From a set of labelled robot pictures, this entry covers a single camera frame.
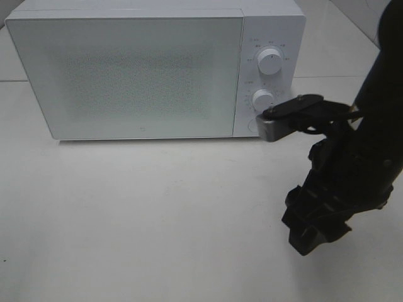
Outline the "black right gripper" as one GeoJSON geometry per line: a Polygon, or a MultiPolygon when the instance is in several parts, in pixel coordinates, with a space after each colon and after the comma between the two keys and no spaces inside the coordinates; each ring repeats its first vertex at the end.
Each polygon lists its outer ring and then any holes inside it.
{"type": "Polygon", "coordinates": [[[314,144],[309,159],[312,168],[304,183],[287,194],[281,219],[300,255],[350,232],[347,222],[353,215],[382,209],[394,181],[387,160],[347,153],[329,139],[314,144]]]}

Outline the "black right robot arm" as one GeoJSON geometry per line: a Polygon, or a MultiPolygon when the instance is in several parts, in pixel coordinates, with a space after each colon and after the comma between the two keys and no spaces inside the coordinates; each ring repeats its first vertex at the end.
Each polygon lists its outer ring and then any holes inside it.
{"type": "Polygon", "coordinates": [[[349,232],[355,214],[383,208],[402,172],[402,2],[378,26],[380,51],[349,113],[310,122],[324,134],[312,146],[305,182],[285,200],[282,221],[301,255],[349,232]]]}

